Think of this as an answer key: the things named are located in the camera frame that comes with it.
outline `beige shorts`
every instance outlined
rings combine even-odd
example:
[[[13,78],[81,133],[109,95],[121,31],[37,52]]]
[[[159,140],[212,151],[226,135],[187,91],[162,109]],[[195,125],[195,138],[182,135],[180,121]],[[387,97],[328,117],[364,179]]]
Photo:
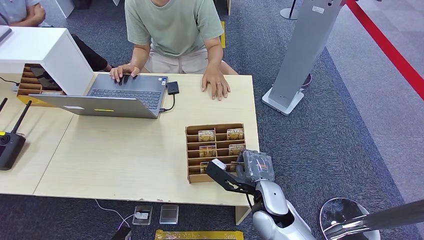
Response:
[[[151,49],[144,68],[157,74],[204,74],[207,66],[206,48],[179,57],[163,56]]]

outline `card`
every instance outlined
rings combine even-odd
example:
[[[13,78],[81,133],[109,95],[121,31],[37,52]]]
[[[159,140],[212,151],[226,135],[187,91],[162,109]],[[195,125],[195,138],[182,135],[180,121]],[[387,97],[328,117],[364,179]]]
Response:
[[[226,131],[227,140],[242,140],[245,130],[243,128],[228,129]]]
[[[242,150],[246,149],[246,144],[230,144],[228,146],[228,153],[230,156],[238,156]]]
[[[199,146],[199,156],[201,158],[211,158],[217,156],[217,146]]]
[[[245,163],[244,162],[232,161],[232,162],[230,162],[230,165],[229,165],[229,172],[230,173],[235,173],[236,172],[236,166],[237,165],[242,165],[243,166],[243,170],[244,170],[244,168],[245,168]]]
[[[209,164],[208,161],[204,161],[200,163],[200,174],[205,174],[205,170],[208,164]]]
[[[215,131],[214,130],[200,130],[198,131],[199,142],[214,142]]]

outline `man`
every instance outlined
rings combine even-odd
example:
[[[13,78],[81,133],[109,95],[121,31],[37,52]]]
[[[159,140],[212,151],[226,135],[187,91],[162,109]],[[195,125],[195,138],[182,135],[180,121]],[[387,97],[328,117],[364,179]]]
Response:
[[[40,0],[1,0],[0,25],[11,27],[51,27],[44,22],[46,11]],[[81,39],[72,34],[76,45],[81,50],[93,71],[109,72],[112,66],[103,57],[88,47]]]
[[[125,19],[132,59],[113,68],[112,79],[140,72],[203,74],[202,91],[210,84],[213,100],[227,97],[224,75],[237,73],[222,61],[224,31],[213,0],[126,0]]]

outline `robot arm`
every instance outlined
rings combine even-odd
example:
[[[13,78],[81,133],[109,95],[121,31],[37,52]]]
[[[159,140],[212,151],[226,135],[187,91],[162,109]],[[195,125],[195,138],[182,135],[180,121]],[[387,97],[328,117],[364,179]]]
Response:
[[[205,172],[227,191],[253,195],[253,226],[260,236],[264,240],[315,240],[281,187],[273,182],[271,157],[246,150],[237,161],[243,161],[245,167],[242,172],[241,165],[237,166],[237,176],[220,168],[223,164],[218,159],[209,162]]]

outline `laptop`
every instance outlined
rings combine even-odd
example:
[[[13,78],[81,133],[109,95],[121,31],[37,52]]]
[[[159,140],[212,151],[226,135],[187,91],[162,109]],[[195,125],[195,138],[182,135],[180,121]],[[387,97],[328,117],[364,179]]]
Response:
[[[118,83],[99,74],[87,96],[29,96],[77,115],[157,119],[167,82],[167,76],[124,75]]]

